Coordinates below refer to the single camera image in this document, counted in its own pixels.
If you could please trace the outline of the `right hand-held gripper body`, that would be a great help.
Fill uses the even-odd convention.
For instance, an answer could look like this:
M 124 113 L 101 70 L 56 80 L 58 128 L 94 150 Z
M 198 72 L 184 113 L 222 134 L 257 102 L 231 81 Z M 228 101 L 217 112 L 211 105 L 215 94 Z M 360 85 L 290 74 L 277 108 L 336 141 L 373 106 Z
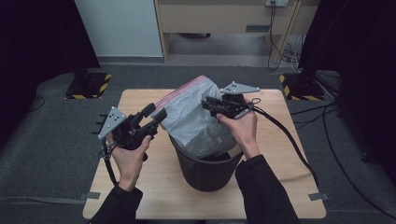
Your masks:
M 221 114 L 229 119 L 240 119 L 253 108 L 253 103 L 245 101 L 244 93 L 259 92 L 259 87 L 251 87 L 245 84 L 232 82 L 222 88 L 221 95 Z

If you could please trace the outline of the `grey tape strip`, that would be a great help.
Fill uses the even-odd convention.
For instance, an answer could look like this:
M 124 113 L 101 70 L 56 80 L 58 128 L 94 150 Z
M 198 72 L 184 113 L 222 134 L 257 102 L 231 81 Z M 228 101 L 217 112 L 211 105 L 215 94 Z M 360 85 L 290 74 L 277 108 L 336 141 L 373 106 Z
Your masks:
M 327 201 L 330 199 L 327 193 L 320 193 L 320 192 L 311 193 L 308 195 L 308 197 L 311 201 L 317 201 L 317 200 Z
M 98 199 L 100 198 L 100 195 L 101 195 L 100 192 L 92 192 L 92 191 L 89 191 L 89 192 L 83 192 L 83 193 L 81 193 L 81 194 L 78 196 L 78 198 L 79 198 L 81 201 L 86 201 L 87 199 L 95 199 L 95 200 L 98 200 Z

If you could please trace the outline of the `light wooden desk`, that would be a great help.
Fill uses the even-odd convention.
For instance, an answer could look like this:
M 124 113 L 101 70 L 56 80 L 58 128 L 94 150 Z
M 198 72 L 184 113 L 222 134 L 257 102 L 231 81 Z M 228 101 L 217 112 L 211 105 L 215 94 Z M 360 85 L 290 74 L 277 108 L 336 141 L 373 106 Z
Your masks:
M 265 0 L 154 0 L 163 55 L 172 34 L 266 35 L 274 63 L 291 35 L 306 35 L 320 0 L 289 0 L 286 7 L 267 7 Z

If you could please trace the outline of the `black stand with striped base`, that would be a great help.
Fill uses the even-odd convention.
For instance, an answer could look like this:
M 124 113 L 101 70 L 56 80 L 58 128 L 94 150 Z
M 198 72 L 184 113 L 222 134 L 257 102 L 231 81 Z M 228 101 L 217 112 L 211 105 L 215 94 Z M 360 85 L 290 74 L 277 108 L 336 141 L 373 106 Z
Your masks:
M 99 69 L 87 68 L 82 61 L 74 57 L 68 60 L 74 78 L 69 85 L 66 99 L 98 99 L 101 98 L 111 79 L 111 75 Z
M 302 49 L 298 67 L 300 73 L 279 77 L 288 100 L 323 100 L 324 93 L 317 81 L 317 71 L 325 57 L 335 48 L 335 36 L 351 0 L 320 0 Z

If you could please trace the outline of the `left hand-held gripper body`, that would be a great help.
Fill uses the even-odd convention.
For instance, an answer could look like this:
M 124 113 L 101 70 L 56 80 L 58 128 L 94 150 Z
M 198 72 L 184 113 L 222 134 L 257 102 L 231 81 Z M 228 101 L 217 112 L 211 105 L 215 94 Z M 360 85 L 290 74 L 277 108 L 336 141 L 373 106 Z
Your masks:
M 156 127 L 150 127 L 150 122 L 141 126 L 142 119 L 136 114 L 126 116 L 116 107 L 112 107 L 101 127 L 98 139 L 105 144 L 106 137 L 112 133 L 116 146 L 127 150 L 137 149 L 146 136 L 153 137 L 156 134 Z

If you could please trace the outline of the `person's left hand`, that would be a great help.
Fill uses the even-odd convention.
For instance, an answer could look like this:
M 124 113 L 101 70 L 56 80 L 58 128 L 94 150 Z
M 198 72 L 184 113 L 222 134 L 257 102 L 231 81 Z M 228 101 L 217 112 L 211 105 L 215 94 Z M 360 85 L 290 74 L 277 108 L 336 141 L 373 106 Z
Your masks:
M 139 178 L 143 159 L 149 148 L 151 136 L 146 136 L 141 145 L 135 150 L 127 150 L 121 147 L 114 147 L 111 154 L 114 158 L 119 172 L 119 187 L 125 191 L 132 191 Z

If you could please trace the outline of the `white cabinet panel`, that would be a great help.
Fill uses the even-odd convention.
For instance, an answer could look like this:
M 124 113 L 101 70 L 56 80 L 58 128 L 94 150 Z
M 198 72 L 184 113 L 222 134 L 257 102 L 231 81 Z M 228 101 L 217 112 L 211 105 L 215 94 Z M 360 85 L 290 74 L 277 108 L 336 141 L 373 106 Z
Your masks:
M 154 0 L 75 0 L 100 57 L 162 57 Z

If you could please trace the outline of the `black curtain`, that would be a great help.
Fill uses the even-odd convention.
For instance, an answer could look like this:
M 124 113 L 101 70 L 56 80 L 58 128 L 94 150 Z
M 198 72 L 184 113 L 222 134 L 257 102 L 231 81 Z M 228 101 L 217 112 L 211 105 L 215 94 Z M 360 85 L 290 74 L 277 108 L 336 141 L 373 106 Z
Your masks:
M 72 57 L 87 68 L 99 66 L 75 0 L 0 0 L 0 147 L 38 85 L 73 73 Z
M 396 0 L 319 0 L 299 66 L 341 76 L 350 125 L 396 185 Z

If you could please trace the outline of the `grey plastic trash bag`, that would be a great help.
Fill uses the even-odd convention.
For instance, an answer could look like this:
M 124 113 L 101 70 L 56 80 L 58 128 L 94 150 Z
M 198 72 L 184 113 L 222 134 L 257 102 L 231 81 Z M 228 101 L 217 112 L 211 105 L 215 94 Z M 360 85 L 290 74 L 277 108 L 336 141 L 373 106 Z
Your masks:
M 182 151 L 196 159 L 218 156 L 236 146 L 230 129 L 203 109 L 207 96 L 219 99 L 219 88 L 208 77 L 199 76 L 165 95 L 151 114 L 154 117 L 164 108 L 167 117 L 162 128 Z

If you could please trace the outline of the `black mesh wastebasket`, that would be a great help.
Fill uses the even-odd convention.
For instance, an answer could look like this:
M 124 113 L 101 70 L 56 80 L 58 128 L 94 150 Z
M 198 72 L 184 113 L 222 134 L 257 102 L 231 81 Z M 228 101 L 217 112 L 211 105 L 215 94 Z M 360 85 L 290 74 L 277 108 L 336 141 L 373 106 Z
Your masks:
M 176 149 L 181 172 L 187 183 L 194 189 L 212 192 L 222 189 L 231 180 L 243 152 L 237 144 L 218 156 L 195 159 L 184 152 L 173 137 L 170 141 Z

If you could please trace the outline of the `person's right hand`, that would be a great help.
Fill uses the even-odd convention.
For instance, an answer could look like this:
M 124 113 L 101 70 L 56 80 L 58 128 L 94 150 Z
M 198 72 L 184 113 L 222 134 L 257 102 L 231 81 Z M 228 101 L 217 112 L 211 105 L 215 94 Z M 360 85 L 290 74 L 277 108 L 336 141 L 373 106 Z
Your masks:
M 258 118 L 254 111 L 249 111 L 240 119 L 229 119 L 217 114 L 217 119 L 230 129 L 247 160 L 261 154 L 256 140 Z

